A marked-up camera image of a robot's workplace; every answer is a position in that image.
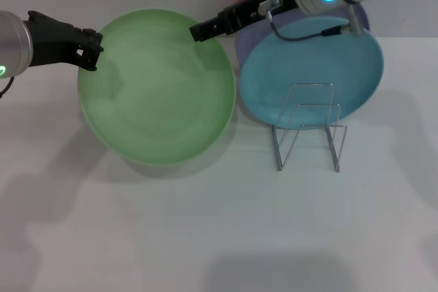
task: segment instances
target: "white table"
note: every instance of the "white table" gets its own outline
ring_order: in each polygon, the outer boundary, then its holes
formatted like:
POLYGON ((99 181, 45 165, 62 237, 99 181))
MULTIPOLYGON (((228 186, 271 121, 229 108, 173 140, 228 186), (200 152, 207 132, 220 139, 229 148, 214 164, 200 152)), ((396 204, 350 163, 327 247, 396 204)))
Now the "white table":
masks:
POLYGON ((438 291, 438 39, 379 41, 339 174, 318 132, 278 173, 241 105, 205 156, 137 168, 84 123, 73 67, 26 72, 0 101, 0 291, 438 291))

